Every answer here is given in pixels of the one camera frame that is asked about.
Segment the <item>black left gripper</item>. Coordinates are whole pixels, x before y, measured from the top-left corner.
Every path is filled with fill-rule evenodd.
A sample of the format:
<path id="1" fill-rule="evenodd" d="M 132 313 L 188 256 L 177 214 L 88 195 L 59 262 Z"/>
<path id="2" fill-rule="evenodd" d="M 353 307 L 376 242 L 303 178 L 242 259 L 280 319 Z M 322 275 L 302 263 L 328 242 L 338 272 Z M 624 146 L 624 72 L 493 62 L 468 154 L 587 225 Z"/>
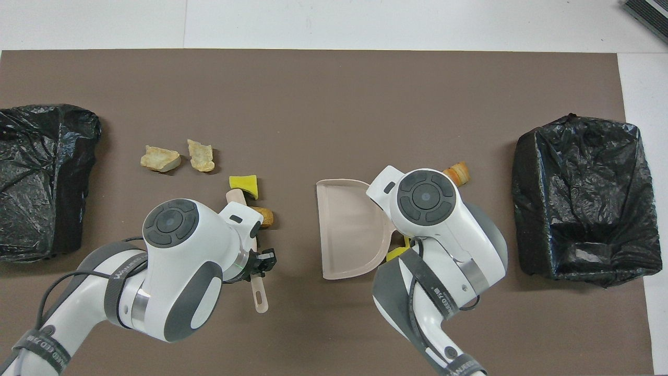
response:
<path id="1" fill-rule="evenodd" d="M 246 265 L 237 276 L 238 281 L 250 281 L 251 276 L 264 277 L 264 272 L 271 271 L 276 264 L 274 250 L 264 250 L 261 254 L 250 251 Z"/>

